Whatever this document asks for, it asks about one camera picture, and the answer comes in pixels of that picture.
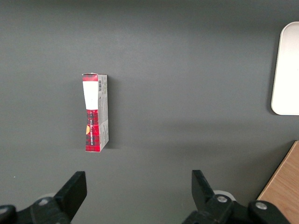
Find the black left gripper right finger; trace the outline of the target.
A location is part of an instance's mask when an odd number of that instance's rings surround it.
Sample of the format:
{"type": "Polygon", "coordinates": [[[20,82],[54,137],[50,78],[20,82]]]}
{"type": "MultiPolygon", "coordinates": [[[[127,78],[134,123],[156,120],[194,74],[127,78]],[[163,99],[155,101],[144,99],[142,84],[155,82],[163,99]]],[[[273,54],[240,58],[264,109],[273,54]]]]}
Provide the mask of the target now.
{"type": "Polygon", "coordinates": [[[225,194],[216,194],[201,170],[192,171],[192,196],[197,210],[184,224],[288,224],[289,221],[272,203],[255,200],[247,206],[225,194]]]}

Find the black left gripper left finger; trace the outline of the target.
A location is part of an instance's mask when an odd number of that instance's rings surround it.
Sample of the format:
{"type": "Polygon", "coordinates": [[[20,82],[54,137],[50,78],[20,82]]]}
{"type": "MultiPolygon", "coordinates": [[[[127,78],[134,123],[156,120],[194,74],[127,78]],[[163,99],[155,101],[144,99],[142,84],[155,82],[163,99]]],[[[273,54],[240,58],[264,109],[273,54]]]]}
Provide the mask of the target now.
{"type": "Polygon", "coordinates": [[[18,211],[7,204],[0,207],[2,224],[70,224],[87,195],[84,171],[77,171],[54,195],[44,196],[18,211]]]}

